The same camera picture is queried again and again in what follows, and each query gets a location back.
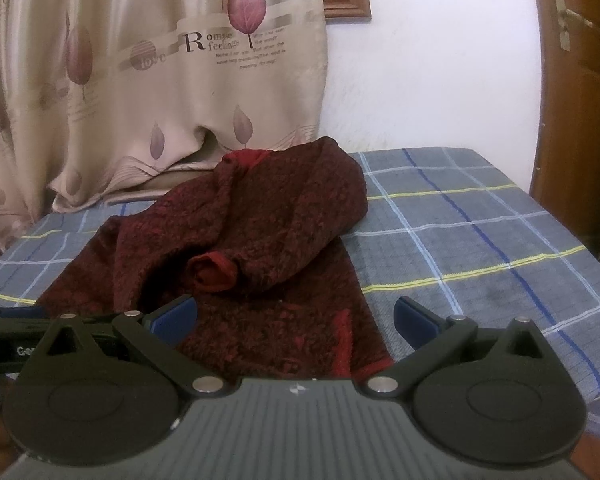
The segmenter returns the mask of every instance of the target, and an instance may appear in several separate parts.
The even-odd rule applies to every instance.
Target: door panel
[[[600,0],[538,0],[542,124],[531,194],[594,253],[600,249]]]

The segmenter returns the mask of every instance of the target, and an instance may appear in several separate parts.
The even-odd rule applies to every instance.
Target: silver screw
[[[193,381],[193,389],[201,394],[214,394],[219,392],[224,386],[224,382],[219,377],[198,377]]]
[[[398,381],[391,377],[372,377],[366,385],[379,394],[390,394],[398,389]]]

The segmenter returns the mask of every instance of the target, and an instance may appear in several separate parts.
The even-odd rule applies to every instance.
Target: maroon sweater
[[[362,380],[392,364],[338,238],[366,208],[362,170],[333,139],[234,152],[108,219],[38,304],[151,312],[188,293],[198,323],[179,349],[228,380]]]

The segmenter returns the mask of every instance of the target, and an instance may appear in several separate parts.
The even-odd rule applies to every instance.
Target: black device
[[[584,400],[527,318],[485,329],[400,298],[415,352],[364,384],[231,385],[173,348],[195,310],[0,317],[0,372],[20,372],[2,416],[26,454],[4,478],[585,479],[568,462]]]

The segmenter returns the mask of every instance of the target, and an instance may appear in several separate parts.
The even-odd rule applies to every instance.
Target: plaid bedsheet
[[[393,326],[399,296],[481,326],[528,316],[590,402],[589,431],[600,436],[600,264],[589,251],[471,150],[353,157],[369,212],[343,240],[391,355],[411,351]],[[0,306],[33,304],[109,216],[149,205],[46,216],[0,259]]]

